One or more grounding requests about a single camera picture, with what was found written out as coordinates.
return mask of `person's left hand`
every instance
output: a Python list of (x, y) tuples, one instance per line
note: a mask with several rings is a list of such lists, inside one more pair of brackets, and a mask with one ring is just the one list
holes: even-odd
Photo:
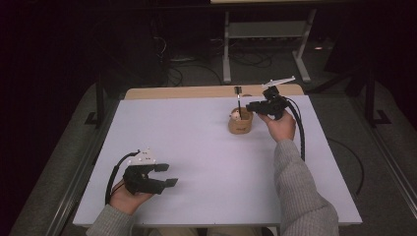
[(127, 214), (134, 214), (138, 207), (150, 199), (153, 194), (137, 193), (132, 195), (126, 188), (125, 183), (121, 180), (113, 187), (110, 199), (110, 205)]

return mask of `white object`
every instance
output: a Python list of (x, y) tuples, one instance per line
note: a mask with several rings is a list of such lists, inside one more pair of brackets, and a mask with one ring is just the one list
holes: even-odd
[(128, 165), (152, 165), (156, 164), (152, 151), (148, 148), (137, 155), (128, 158)]
[(270, 80), (268, 83), (263, 84), (262, 88), (269, 88), (269, 87), (273, 87), (273, 86), (278, 86), (278, 85), (282, 85), (282, 84), (285, 84), (287, 82), (291, 82), (291, 81), (294, 81), (294, 80), (295, 80), (294, 76), (292, 76), (291, 78), (288, 78), (288, 79), (282, 79), (282, 80), (276, 80), (276, 81)]
[[(319, 193), (334, 205), (340, 224), (362, 222), (309, 97), (288, 97), (303, 116), (306, 163)], [(242, 103), (263, 99), (244, 96)], [(175, 176), (179, 181), (141, 205), (137, 225), (278, 225), (280, 207), (272, 166), (275, 142), (258, 118), (250, 133), (231, 134), (224, 114), (235, 103), (235, 97), (120, 101), (74, 224), (94, 223), (104, 208), (107, 180), (120, 156), (138, 147), (152, 147), (158, 162), (169, 163), (169, 170), (151, 172), (149, 178)], [(298, 130), (294, 142), (299, 147)], [(116, 181), (123, 172), (119, 171)]]
[(234, 111), (233, 113), (231, 113), (230, 114), (230, 118), (232, 118), (233, 120), (242, 120), (240, 118), (240, 114), (239, 114), (239, 111), (238, 110), (237, 111)]

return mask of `person's right hand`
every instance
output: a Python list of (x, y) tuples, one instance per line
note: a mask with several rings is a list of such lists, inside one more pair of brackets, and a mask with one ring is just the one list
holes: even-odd
[(273, 120), (259, 113), (258, 116), (265, 121), (270, 135), (277, 143), (282, 140), (294, 140), (296, 122), (286, 110), (283, 111), (279, 120)]

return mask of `cable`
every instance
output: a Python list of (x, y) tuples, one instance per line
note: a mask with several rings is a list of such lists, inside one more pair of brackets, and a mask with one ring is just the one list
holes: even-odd
[(297, 122), (297, 125), (298, 125), (298, 130), (300, 131), (300, 142), (301, 142), (301, 145), (300, 145), (301, 150), (300, 150), (300, 152), (301, 152), (301, 159), (304, 160), (304, 161), (306, 161), (306, 147), (305, 147), (306, 138), (305, 138), (305, 135), (304, 135), (303, 123), (301, 122), (301, 113), (300, 113), (300, 115), (298, 115), (298, 113), (295, 110), (294, 106), (289, 101), (288, 101), (288, 107), (291, 110), (292, 114), (294, 115), (295, 121)]
[[(176, 71), (179, 74), (179, 77), (175, 77), (174, 75), (172, 75), (172, 73), (169, 70)], [(172, 78), (178, 80), (178, 82), (174, 82), (173, 80), (171, 80), (169, 78), (170, 76)], [(175, 68), (169, 68), (168, 69), (168, 77), (167, 78), (168, 78), (168, 81), (167, 81), (167, 84), (166, 84), (167, 87), (169, 86), (169, 82), (171, 82), (175, 87), (178, 87), (180, 85), (182, 86), (182, 81), (183, 81), (184, 76), (183, 76), (183, 74), (179, 70), (177, 70)]]
[(288, 98), (288, 97), (285, 97), (287, 100), (289, 100), (291, 103), (293, 103), (295, 106), (296, 106), (296, 108), (297, 108), (297, 110), (298, 110), (298, 116), (300, 117), (300, 121), (302, 120), (301, 119), (301, 111), (300, 111), (300, 108), (298, 107), (298, 105), (297, 105), (297, 103), (295, 103), (295, 101), (293, 100), (293, 99), (291, 99), (291, 98)]
[(114, 167), (113, 167), (113, 171), (111, 172), (111, 175), (110, 175), (110, 179), (108, 180), (108, 183), (107, 183), (107, 189), (106, 189), (106, 192), (105, 192), (105, 204), (106, 205), (108, 205), (109, 203), (110, 203), (110, 198), (111, 198), (111, 188), (113, 187), (113, 182), (114, 182), (114, 179), (116, 178), (116, 175), (117, 175), (117, 171), (119, 170), (119, 167), (120, 167), (120, 165), (122, 164), (122, 162), (126, 159), (126, 158), (128, 158), (129, 156), (135, 156), (135, 155), (137, 155), (139, 152), (141, 152), (140, 150), (138, 150), (138, 152), (131, 152), (131, 153), (129, 153), (129, 154), (127, 154), (127, 155), (125, 155), (125, 156), (123, 156), (121, 159), (120, 159), (120, 161), (117, 163), (117, 165), (115, 165)]
[(159, 57), (159, 59), (163, 59), (163, 52), (165, 52), (166, 47), (167, 47), (166, 41), (165, 39), (159, 36), (155, 36), (153, 39), (161, 40), (163, 42), (162, 49), (160, 50), (160, 52), (156, 53), (156, 56)]
[(125, 183), (122, 183), (121, 185), (117, 186), (117, 188), (111, 192), (110, 196), (113, 196), (113, 194), (114, 194), (114, 193), (115, 193), (118, 189), (120, 189), (123, 185), (125, 185)]
[[(241, 65), (244, 65), (244, 66), (252, 66), (252, 67), (256, 67), (256, 68), (268, 68), (268, 67), (270, 67), (272, 65), (272, 57), (273, 57), (273, 55), (272, 56), (267, 56), (265, 58), (263, 58), (258, 53), (254, 53), (253, 55), (258, 56), (260, 58), (260, 60), (259, 61), (256, 61), (256, 62), (253, 62), (253, 61), (251, 61), (251, 60), (249, 60), (247, 58), (244, 58), (244, 57), (242, 57), (240, 60), (238, 60), (234, 54), (230, 54), (229, 55), (229, 58), (232, 61), (234, 61), (234, 62), (236, 62), (238, 64), (241, 64)], [(264, 65), (264, 66), (260, 66), (260, 64), (264, 63), (265, 61), (268, 61), (268, 63), (266, 65)]]
[(209, 70), (209, 71), (211, 71), (216, 77), (217, 77), (217, 79), (218, 79), (218, 81), (219, 81), (219, 83), (220, 83), (220, 85), (222, 85), (222, 81), (221, 81), (221, 78), (220, 78), (220, 76), (217, 74), (217, 72), (216, 71), (214, 71), (212, 68), (209, 68), (209, 67), (207, 67), (207, 66), (203, 66), (203, 65), (180, 65), (180, 66), (175, 66), (176, 68), (180, 68), (180, 67), (201, 67), (201, 68), (204, 68), (204, 69), (207, 69), (207, 70)]
[[(132, 77), (136, 77), (137, 75), (135, 73), (133, 73), (131, 70), (129, 70), (128, 68), (126, 68), (119, 60), (117, 60), (113, 55), (111, 55), (111, 53), (109, 51), (107, 51), (107, 49), (105, 49), (98, 41), (97, 39), (93, 36), (92, 37), (92, 41), (98, 46), (98, 48), (100, 48), (110, 59), (112, 59), (117, 65), (119, 65), (123, 70), (125, 70), (125, 72), (127, 72), (129, 75), (131, 75)], [(124, 77), (121, 77), (121, 79), (127, 83), (128, 85), (132, 86), (132, 87), (137, 87), (138, 85), (136, 83), (133, 83), (131, 80), (126, 80)]]
[(360, 181), (359, 186), (358, 186), (358, 189), (357, 189), (357, 190), (356, 190), (356, 192), (355, 192), (355, 195), (356, 195), (356, 196), (358, 196), (358, 195), (360, 194), (361, 190), (362, 190), (362, 186), (363, 186), (363, 184), (364, 184), (364, 180), (365, 180), (365, 168), (364, 168), (364, 165), (363, 165), (363, 163), (362, 163), (361, 159), (360, 159), (360, 158), (359, 158), (359, 156), (355, 153), (355, 151), (353, 151), (353, 150), (352, 150), (350, 147), (348, 147), (347, 145), (345, 145), (345, 144), (343, 144), (343, 143), (341, 143), (341, 142), (339, 142), (339, 141), (336, 141), (336, 140), (334, 140), (334, 139), (332, 139), (332, 138), (328, 138), (328, 137), (326, 137), (326, 139), (327, 139), (328, 141), (332, 141), (332, 142), (337, 143), (338, 145), (340, 145), (340, 146), (342, 146), (342, 147), (344, 147), (344, 148), (348, 149), (348, 150), (349, 150), (349, 151), (353, 154), (353, 156), (355, 156), (356, 160), (358, 161), (359, 166), (360, 166), (360, 168), (361, 168), (361, 175), (362, 175), (362, 177), (361, 177), (361, 181)]

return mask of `black device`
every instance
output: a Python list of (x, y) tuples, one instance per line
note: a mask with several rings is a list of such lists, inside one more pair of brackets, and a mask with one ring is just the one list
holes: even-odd
[(165, 188), (174, 187), (178, 179), (161, 181), (150, 179), (148, 174), (153, 170), (155, 172), (166, 171), (168, 167), (168, 164), (129, 166), (123, 175), (126, 189), (133, 195), (137, 192), (160, 195)]
[(123, 181), (125, 188), (132, 194), (147, 193), (147, 194), (161, 194), (165, 188), (174, 187), (178, 179), (167, 179), (165, 181), (155, 180), (149, 178), (151, 171), (161, 172), (166, 171), (169, 168), (168, 164), (156, 164), (156, 160), (153, 158), (150, 149), (141, 152), (131, 152), (122, 157), (122, 159), (114, 166), (113, 171), (108, 180), (105, 203), (110, 203), (111, 188), (113, 186), (114, 179), (117, 175), (122, 162), (131, 157), (128, 160), (128, 167), (123, 175)]
[(279, 120), (289, 102), (279, 94), (275, 86), (264, 90), (263, 95), (266, 100), (249, 102), (246, 109), (263, 115), (273, 115), (275, 120)]
[(246, 105), (246, 109), (248, 111), (253, 111), (263, 115), (272, 115), (274, 116), (275, 120), (279, 120), (282, 117), (284, 109), (286, 107), (289, 107), (292, 114), (294, 115), (294, 119), (297, 122), (298, 129), (300, 131), (301, 158), (305, 160), (304, 128), (301, 122), (301, 115), (299, 115), (300, 111), (298, 110), (297, 113), (290, 101), (292, 101), (294, 104), (295, 102), (287, 97), (281, 96), (276, 86), (268, 87), (266, 90), (263, 91), (263, 95), (266, 100), (249, 102), (249, 104)]

